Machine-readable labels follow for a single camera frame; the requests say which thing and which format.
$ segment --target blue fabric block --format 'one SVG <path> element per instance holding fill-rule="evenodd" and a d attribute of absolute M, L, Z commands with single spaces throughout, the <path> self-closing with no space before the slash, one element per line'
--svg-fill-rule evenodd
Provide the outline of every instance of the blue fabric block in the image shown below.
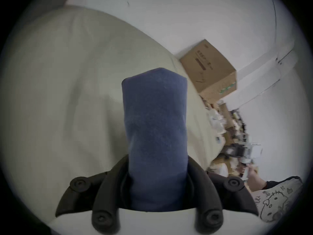
<path fill-rule="evenodd" d="M 164 68 L 122 82 L 129 142 L 131 208 L 146 212 L 182 207 L 187 175 L 187 79 Z"/>

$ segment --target printed cartoon cat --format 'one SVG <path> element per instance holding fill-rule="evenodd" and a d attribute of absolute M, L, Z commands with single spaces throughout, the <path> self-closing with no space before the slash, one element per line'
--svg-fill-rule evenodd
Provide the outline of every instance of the printed cartoon cat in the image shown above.
<path fill-rule="evenodd" d="M 275 191 L 271 196 L 263 201 L 263 208 L 260 218 L 266 222 L 272 222 L 280 219 L 286 212 L 288 206 L 288 197 L 282 192 Z"/>

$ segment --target black rubber knob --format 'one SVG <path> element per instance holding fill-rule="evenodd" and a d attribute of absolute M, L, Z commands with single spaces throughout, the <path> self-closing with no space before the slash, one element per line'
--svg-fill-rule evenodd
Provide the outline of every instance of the black rubber knob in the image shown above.
<path fill-rule="evenodd" d="M 207 227 L 218 227 L 223 223 L 221 210 L 210 210 L 205 214 L 204 224 Z"/>
<path fill-rule="evenodd" d="M 105 231 L 113 225 L 112 215 L 107 211 L 99 211 L 92 216 L 92 224 L 98 231 Z"/>
<path fill-rule="evenodd" d="M 91 187 L 91 182 L 86 177 L 77 177 L 69 183 L 69 186 L 73 191 L 83 193 Z"/>
<path fill-rule="evenodd" d="M 231 176 L 225 179 L 224 187 L 226 190 L 236 192 L 245 186 L 244 182 L 239 177 Z"/>

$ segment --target black sleeve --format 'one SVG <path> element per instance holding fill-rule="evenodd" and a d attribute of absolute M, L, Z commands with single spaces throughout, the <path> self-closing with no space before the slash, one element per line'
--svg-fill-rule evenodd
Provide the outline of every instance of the black sleeve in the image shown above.
<path fill-rule="evenodd" d="M 280 184 L 280 183 L 282 183 L 282 182 L 285 182 L 285 181 L 287 181 L 287 180 L 290 180 L 290 179 L 292 179 L 292 178 L 298 179 L 298 180 L 300 180 L 300 182 L 302 183 L 302 180 L 301 180 L 300 177 L 298 177 L 298 176 L 292 176 L 292 177 L 286 178 L 285 180 L 280 181 L 280 182 L 276 182 L 276 181 L 267 181 L 267 182 L 266 182 L 266 186 L 265 186 L 262 190 L 267 190 L 267 189 L 273 188 L 274 186 L 276 186 L 276 185 L 278 185 L 278 184 Z"/>

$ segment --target hand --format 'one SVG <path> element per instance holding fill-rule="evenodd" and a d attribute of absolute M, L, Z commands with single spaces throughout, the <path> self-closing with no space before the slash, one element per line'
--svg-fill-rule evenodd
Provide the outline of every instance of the hand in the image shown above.
<path fill-rule="evenodd" d="M 251 191 L 262 190 L 266 186 L 267 182 L 259 177 L 256 169 L 252 165 L 244 166 L 244 165 L 240 164 L 237 167 L 237 171 L 239 173 L 243 173 L 247 167 L 249 169 L 247 184 L 248 184 L 250 190 Z"/>

